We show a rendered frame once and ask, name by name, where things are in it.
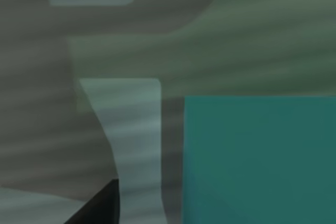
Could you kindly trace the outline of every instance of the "dark pointed object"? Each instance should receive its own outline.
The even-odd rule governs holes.
[[[65,224],[119,224],[119,182],[112,180]]]

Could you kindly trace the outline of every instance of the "teal square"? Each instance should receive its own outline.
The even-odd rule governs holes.
[[[187,97],[183,223],[336,223],[335,130],[333,97]]]

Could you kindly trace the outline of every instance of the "black shape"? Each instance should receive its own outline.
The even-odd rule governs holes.
[[[119,224],[120,195],[118,180],[112,180],[65,224]]]

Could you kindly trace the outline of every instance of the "teal rectangle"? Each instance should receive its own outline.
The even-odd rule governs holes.
[[[333,97],[187,97],[183,223],[336,223],[335,113]]]

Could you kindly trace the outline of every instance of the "green surface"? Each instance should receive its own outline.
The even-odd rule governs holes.
[[[335,98],[186,98],[184,224],[336,223],[335,113]]]
[[[214,0],[170,34],[69,41],[76,78],[160,78],[165,98],[335,94],[335,15],[335,0]]]

